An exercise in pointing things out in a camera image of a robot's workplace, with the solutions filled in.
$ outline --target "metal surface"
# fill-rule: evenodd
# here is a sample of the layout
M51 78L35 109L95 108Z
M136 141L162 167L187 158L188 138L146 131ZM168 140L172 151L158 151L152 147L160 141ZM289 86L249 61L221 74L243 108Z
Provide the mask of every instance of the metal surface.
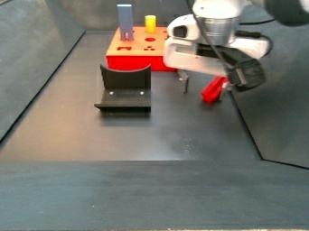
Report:
M241 20L261 21L261 16L269 18L258 7L250 7ZM234 92L241 114L263 158L309 168L309 25L287 27L273 22L242 29L267 35L274 49L261 59L266 83Z
M120 30L120 40L134 40L132 36L132 12L131 5L118 5L118 21Z
M307 191L270 162L2 162L0 229L307 230Z
M179 80L184 81L183 93L187 93L188 92L190 76L188 76L187 71L184 69L178 69L178 74L179 74Z
M213 45L226 45L235 41L235 25L238 18L199 18L206 35Z
M184 1L179 0L55 0L68 10L88 31L110 31L119 27L118 4L132 5L134 26L144 25L144 16L156 16L156 25L167 26L188 13Z
M0 139L83 34L52 0L0 7Z
M230 97L208 106L210 76L152 72L148 117L108 116L100 102L100 63L114 32L88 32L0 146L0 161L259 160Z

